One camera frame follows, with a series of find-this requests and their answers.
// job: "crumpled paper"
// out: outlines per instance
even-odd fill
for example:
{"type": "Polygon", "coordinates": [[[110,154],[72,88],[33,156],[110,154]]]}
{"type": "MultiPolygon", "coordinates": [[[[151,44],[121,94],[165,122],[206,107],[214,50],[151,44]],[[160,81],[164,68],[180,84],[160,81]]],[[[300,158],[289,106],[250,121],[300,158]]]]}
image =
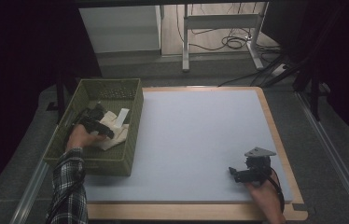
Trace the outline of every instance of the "crumpled paper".
{"type": "Polygon", "coordinates": [[[114,137],[112,139],[107,137],[104,141],[95,143],[94,144],[95,147],[99,147],[102,150],[108,150],[111,147],[114,147],[119,143],[122,143],[125,141],[128,135],[129,124],[122,124],[121,127],[117,127],[115,126],[116,121],[117,121],[116,114],[114,114],[111,111],[108,111],[107,113],[105,113],[105,116],[100,120],[100,122],[105,126],[107,126],[108,128],[110,128],[111,131],[113,131],[114,137]]]}

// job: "human hand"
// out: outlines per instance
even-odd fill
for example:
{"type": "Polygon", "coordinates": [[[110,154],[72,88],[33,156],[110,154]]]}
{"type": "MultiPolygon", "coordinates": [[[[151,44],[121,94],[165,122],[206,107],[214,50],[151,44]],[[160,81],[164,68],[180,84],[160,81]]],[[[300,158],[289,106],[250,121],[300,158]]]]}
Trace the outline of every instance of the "human hand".
{"type": "Polygon", "coordinates": [[[92,135],[85,130],[84,125],[78,124],[69,136],[66,145],[66,152],[75,147],[87,147],[92,143],[103,141],[106,135],[92,135]]]}
{"type": "MultiPolygon", "coordinates": [[[[271,178],[276,184],[279,183],[275,172],[272,172],[271,178]]],[[[259,187],[255,187],[252,183],[244,183],[244,185],[250,191],[250,195],[254,202],[271,224],[286,223],[286,219],[280,208],[280,201],[276,189],[270,181],[265,180],[259,187]]]]}

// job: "green plastic basket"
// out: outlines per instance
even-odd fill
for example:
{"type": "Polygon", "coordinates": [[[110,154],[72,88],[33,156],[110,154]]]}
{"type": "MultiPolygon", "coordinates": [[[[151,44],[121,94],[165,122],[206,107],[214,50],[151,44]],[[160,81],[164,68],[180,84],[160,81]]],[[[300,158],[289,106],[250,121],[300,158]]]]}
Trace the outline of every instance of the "green plastic basket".
{"type": "Polygon", "coordinates": [[[106,151],[96,147],[84,148],[84,167],[89,175],[131,175],[143,101],[140,79],[81,79],[49,143],[44,161],[56,165],[64,152],[65,137],[74,119],[86,107],[101,104],[116,115],[121,108],[128,108],[130,111],[124,123],[129,123],[129,130],[125,142],[106,151]]]}

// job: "metal rail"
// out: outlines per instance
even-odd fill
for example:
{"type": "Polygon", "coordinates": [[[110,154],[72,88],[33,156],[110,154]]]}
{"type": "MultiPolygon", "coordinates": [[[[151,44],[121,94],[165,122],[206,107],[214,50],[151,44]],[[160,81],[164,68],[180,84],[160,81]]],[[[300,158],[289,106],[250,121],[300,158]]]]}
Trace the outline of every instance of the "metal rail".
{"type": "Polygon", "coordinates": [[[311,113],[309,109],[309,103],[306,99],[304,93],[296,92],[297,97],[299,98],[301,105],[303,107],[303,110],[306,114],[306,117],[311,122],[312,127],[314,128],[314,131],[317,133],[317,136],[328,154],[328,158],[331,160],[331,163],[337,172],[338,176],[340,177],[341,182],[345,186],[348,194],[349,194],[349,170],[346,168],[346,165],[344,164],[340,154],[338,153],[336,147],[329,139],[323,125],[317,121],[314,118],[314,115],[311,113]]]}
{"type": "MultiPolygon", "coordinates": [[[[52,141],[53,136],[50,138],[49,143],[46,146],[46,150],[48,150],[48,146],[52,141]]],[[[25,223],[27,217],[29,216],[30,210],[35,202],[35,197],[37,193],[40,191],[41,184],[43,183],[44,177],[47,174],[47,170],[49,166],[43,161],[45,153],[43,153],[41,159],[38,162],[38,165],[35,167],[35,171],[33,172],[32,178],[29,180],[29,183],[23,193],[20,202],[18,203],[17,208],[15,209],[14,215],[9,222],[10,224],[22,224],[25,223]]]]}

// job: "metal stand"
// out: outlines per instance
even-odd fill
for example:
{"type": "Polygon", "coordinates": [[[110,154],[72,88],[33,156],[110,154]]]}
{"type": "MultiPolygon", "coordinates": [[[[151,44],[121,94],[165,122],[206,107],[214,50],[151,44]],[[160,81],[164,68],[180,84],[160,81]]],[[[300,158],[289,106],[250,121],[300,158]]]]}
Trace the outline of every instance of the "metal stand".
{"type": "Polygon", "coordinates": [[[256,50],[256,42],[264,20],[268,3],[265,2],[258,14],[242,15],[199,15],[189,16],[188,5],[184,5],[184,42],[183,42],[183,71],[189,71],[188,30],[191,29],[230,29],[255,28],[251,41],[247,41],[247,48],[258,70],[263,69],[261,59],[256,50]]]}
{"type": "Polygon", "coordinates": [[[324,25],[322,31],[319,36],[316,38],[316,43],[313,45],[311,51],[308,56],[302,60],[300,63],[296,64],[290,69],[287,69],[285,72],[280,74],[277,77],[272,78],[267,81],[260,87],[270,87],[273,84],[283,80],[284,78],[290,76],[291,74],[300,71],[296,80],[293,83],[294,91],[304,91],[305,87],[311,82],[311,112],[314,117],[319,120],[318,116],[318,97],[319,97],[319,74],[317,69],[316,58],[318,56],[319,51],[321,50],[322,45],[325,43],[328,37],[328,33],[331,31],[335,22],[341,15],[341,12],[344,8],[344,3],[338,3],[339,5],[333,9],[333,12],[328,18],[328,21],[324,25]]]}

